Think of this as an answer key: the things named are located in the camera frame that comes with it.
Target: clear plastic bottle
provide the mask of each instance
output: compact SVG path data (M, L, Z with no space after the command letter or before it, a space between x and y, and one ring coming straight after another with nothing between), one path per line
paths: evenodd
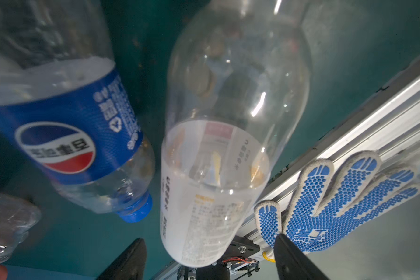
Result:
M151 210L154 153L98 0L0 0L0 131L68 200L127 222Z
M213 0L178 38L162 144L162 242L217 261L265 187L306 106L305 0Z
M41 219L40 210L33 204L0 193L0 263L7 261L28 230Z

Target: glove finger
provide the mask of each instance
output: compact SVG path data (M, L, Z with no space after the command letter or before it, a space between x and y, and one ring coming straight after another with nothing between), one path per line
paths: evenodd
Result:
M262 238L274 248L275 238L282 233L282 213L280 205L274 201L262 201L255 206L255 223Z
M346 160L330 184L330 191L315 215L340 216L358 197L381 167L375 151L362 151Z
M291 199L286 221L283 224L283 232L290 236L297 232L304 220L302 216L311 216L318 208L322 200L331 177L334 174L334 165L330 160L320 159L314 160L307 165L299 175L297 181L297 189ZM290 225L291 219L295 217L296 220Z
M408 184L405 187L398 190L394 193L386 202L380 204L373 211L367 214L365 217L360 219L360 225L368 222L376 217L379 217L388 211L394 209L395 207L407 202L410 199L413 199L420 194L420 185L419 184Z
M416 167L402 165L380 173L365 188L363 193L345 209L345 212L350 211L350 215L357 219L366 216L379 204L388 201L396 192L407 185L414 178L416 172Z

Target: pepsi logo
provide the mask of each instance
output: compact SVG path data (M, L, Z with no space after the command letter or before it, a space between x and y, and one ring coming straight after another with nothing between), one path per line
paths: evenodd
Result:
M32 122L20 126L15 137L33 160L59 173L83 172L95 160L94 142L74 126L52 121Z

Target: green surface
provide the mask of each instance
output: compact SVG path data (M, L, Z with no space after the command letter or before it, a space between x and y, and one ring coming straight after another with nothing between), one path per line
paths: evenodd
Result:
M137 224L95 215L65 199L0 136L0 186L32 198L43 219L7 262L97 276L135 238L148 248L145 279L171 261L159 225L159 155L166 70L179 32L204 4L193 0L104 0L117 67L157 159L153 210ZM273 173L310 148L420 54L420 0L319 0L304 22L314 75L305 114Z

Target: metal frame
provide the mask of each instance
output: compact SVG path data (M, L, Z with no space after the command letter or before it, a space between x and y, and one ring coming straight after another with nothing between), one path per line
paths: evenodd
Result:
M420 141L420 57L377 91L346 121L330 131L280 176L266 186L260 200L274 200L286 209L300 171L310 161L326 158L335 167L352 154L377 150L385 161ZM237 231L237 236L260 241L253 210ZM177 263L164 271L174 272ZM166 280L167 277L152 280Z

